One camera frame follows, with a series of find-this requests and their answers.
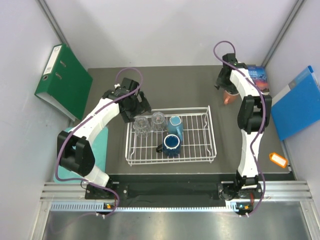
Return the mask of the orange patterned mug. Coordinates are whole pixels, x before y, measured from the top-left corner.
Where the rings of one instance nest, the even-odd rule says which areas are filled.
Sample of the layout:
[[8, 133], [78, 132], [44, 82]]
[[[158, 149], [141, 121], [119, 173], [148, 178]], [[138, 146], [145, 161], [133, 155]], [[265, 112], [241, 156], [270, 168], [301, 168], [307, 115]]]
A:
[[238, 95], [239, 95], [238, 93], [237, 94], [231, 94], [231, 93], [229, 93], [228, 91], [225, 90], [223, 92], [223, 104], [224, 105], [228, 105], [228, 104], [233, 103], [237, 99]]

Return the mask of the dark blue mug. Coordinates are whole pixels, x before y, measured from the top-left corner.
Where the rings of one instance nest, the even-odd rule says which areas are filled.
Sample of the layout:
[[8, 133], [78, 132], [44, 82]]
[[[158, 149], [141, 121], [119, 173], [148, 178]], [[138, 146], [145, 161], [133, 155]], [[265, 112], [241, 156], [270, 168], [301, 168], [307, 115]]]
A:
[[175, 134], [168, 134], [155, 151], [163, 153], [167, 157], [176, 157], [181, 152], [181, 140]]

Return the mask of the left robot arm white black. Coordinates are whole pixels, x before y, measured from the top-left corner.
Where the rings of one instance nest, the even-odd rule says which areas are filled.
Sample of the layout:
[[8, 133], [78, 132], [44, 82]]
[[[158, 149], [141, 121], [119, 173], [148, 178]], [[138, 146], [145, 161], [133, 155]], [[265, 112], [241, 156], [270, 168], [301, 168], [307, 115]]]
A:
[[141, 84], [123, 78], [114, 89], [106, 91], [95, 108], [77, 126], [61, 131], [57, 136], [57, 166], [78, 175], [79, 181], [96, 186], [102, 198], [109, 198], [114, 191], [110, 177], [97, 165], [92, 145], [115, 117], [120, 115], [125, 123], [134, 122], [135, 117], [152, 110]]

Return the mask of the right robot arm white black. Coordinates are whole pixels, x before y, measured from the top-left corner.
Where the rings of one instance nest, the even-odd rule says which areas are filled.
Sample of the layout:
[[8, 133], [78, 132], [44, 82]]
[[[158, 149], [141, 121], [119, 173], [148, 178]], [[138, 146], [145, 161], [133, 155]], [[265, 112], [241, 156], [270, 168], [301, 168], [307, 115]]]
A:
[[240, 96], [237, 125], [242, 136], [241, 159], [233, 186], [226, 186], [223, 191], [233, 198], [245, 198], [260, 188], [257, 162], [261, 139], [270, 122], [272, 97], [259, 90], [249, 75], [248, 67], [238, 62], [235, 53], [223, 55], [221, 61], [223, 67], [216, 80], [216, 88], [222, 88], [230, 96]]

